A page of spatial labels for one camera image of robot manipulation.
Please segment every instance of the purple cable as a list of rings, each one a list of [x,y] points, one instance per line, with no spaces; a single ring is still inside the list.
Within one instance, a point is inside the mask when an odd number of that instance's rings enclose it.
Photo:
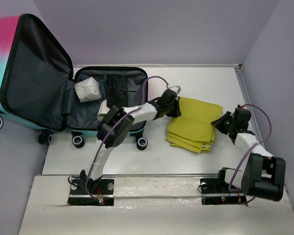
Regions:
[[[111,132],[121,123],[122,120],[124,120],[124,118],[138,110],[140,110],[141,107],[137,108],[137,109],[134,109],[130,112],[128,112],[127,114],[125,114],[119,121],[117,121],[117,123],[111,128],[111,130],[106,134],[106,136],[103,138],[97,152],[96,152],[96,155],[94,156],[94,159],[92,161],[92,164],[90,166],[90,169],[89,169],[89,172],[88,172],[88,175],[87,175],[87,178],[86,178],[86,182],[85,182],[85,190],[86,190],[86,193],[93,199],[97,200],[97,198],[95,198],[94,196],[92,196],[92,194],[89,192],[88,190],[88,181],[89,181],[89,178],[91,177],[91,172],[92,172],[92,169],[93,169],[93,166],[94,166],[94,163],[96,162],[97,160],[97,157],[99,155],[99,152],[100,152],[100,149],[102,148],[103,146],[103,143],[107,140],[107,138],[109,137],[109,135],[111,134]]]
[[[148,77],[146,80],[144,80],[142,84],[142,102],[141,102],[142,105],[146,102],[146,97],[145,97],[146,84],[149,79],[155,78],[155,77],[162,79],[166,83],[166,85],[168,85],[168,82],[163,77],[160,77],[160,76],[151,76],[151,77]]]
[[[265,117],[267,118],[267,120],[268,120],[268,122],[269,122],[269,126],[270,126],[270,131],[269,131],[269,134],[268,134],[268,136],[266,137],[266,139],[260,141],[259,143],[264,143],[264,142],[268,141],[269,138],[270,138],[271,135],[272,135],[272,123],[271,123],[271,120],[270,120],[269,116],[267,115],[267,113],[266,113],[263,109],[261,109],[260,107],[258,107],[258,106],[256,106],[256,105],[253,105],[253,104],[245,104],[245,105],[243,105],[242,107],[245,107],[245,106],[251,106],[251,107],[254,107],[254,108],[260,110],[260,111],[265,115]],[[248,149],[248,151],[244,154],[244,156],[242,157],[242,159],[240,160],[240,162],[238,163],[238,166],[236,167],[236,169],[235,169],[235,171],[234,171],[234,174],[233,174],[233,176],[231,177],[231,180],[230,180],[229,185],[228,185],[228,190],[229,190],[229,191],[231,191],[231,192],[236,192],[236,191],[237,191],[237,189],[233,189],[233,188],[231,188],[232,183],[234,182],[234,179],[235,179],[235,177],[236,177],[236,175],[237,175],[237,173],[238,173],[238,171],[239,171],[241,165],[243,164],[244,160],[247,158],[247,156],[249,156],[249,154],[252,152],[252,150],[253,150],[257,145],[258,145],[258,143],[255,143],[253,146],[251,146],[251,147]],[[248,201],[246,201],[246,202],[243,202],[243,203],[241,203],[241,204],[247,204],[247,203],[249,203],[249,202],[252,202],[254,199],[255,199],[255,197],[253,197],[253,198],[251,198],[250,200],[248,200]]]

